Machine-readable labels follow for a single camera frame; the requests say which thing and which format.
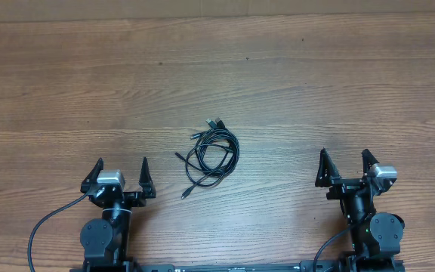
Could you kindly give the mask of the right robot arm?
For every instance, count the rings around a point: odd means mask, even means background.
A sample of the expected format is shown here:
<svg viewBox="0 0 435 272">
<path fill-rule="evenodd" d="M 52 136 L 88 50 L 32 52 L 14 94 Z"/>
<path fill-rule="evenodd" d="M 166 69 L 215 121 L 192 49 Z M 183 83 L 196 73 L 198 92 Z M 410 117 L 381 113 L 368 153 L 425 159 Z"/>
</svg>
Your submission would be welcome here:
<svg viewBox="0 0 435 272">
<path fill-rule="evenodd" d="M 392 213 L 378 212 L 373 199 L 387 192 L 397 180 L 393 165 L 380 163 L 368 150 L 362 151 L 362 177 L 344 178 L 333 163 L 327 149 L 319 154 L 315 186 L 329 189 L 328 200 L 337 200 L 347 220 L 347 228 L 328 239 L 314 256 L 311 270 L 323 271 L 404 271 L 400 241 L 404 220 Z M 320 264 L 319 257 L 327 246 L 346 233 L 350 234 L 353 250 L 343 252 L 338 260 Z"/>
</svg>

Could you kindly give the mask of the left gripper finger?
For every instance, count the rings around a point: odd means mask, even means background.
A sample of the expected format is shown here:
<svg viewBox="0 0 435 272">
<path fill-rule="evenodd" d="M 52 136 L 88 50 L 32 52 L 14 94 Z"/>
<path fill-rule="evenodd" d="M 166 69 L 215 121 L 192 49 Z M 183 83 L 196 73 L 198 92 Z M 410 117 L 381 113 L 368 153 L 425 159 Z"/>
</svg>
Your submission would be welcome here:
<svg viewBox="0 0 435 272">
<path fill-rule="evenodd" d="M 143 158 L 140 171 L 139 185 L 141 186 L 142 194 L 146 199 L 156 198 L 156 189 L 150 175 L 149 163 L 146 157 Z"/>
<path fill-rule="evenodd" d="M 97 177 L 100 172 L 103 170 L 104 162 L 102 158 L 99 158 L 93 169 L 89 172 L 89 174 L 84 178 L 81 182 L 80 192 L 87 193 L 91 187 L 97 183 Z"/>
</svg>

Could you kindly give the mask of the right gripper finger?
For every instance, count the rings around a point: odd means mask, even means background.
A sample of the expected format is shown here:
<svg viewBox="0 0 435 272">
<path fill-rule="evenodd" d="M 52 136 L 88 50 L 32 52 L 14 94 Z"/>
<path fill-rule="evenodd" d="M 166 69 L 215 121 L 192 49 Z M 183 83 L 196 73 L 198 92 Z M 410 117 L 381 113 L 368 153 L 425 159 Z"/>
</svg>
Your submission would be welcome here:
<svg viewBox="0 0 435 272">
<path fill-rule="evenodd" d="M 378 160 L 373 156 L 369 149 L 364 149 L 362 152 L 362 168 L 364 175 L 374 176 L 372 166 L 378 164 Z"/>
<path fill-rule="evenodd" d="M 341 175 L 333 163 L 326 148 L 320 150 L 319 168 L 316 175 L 316 187 L 331 187 L 336 181 L 341 179 Z"/>
</svg>

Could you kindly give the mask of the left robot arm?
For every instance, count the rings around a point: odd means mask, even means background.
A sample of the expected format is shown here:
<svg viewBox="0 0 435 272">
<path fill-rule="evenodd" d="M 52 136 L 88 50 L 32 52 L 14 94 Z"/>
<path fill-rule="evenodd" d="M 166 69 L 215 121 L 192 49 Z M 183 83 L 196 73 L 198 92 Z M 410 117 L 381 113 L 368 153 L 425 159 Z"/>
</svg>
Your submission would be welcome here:
<svg viewBox="0 0 435 272">
<path fill-rule="evenodd" d="M 126 191 L 122 171 L 106 170 L 102 159 L 81 183 L 81 192 L 102 209 L 100 218 L 88 221 L 81 229 L 80 243 L 84 249 L 81 271 L 142 271 L 134 258 L 128 256 L 132 209 L 144 207 L 156 198 L 147 158 L 143 158 L 140 191 Z"/>
</svg>

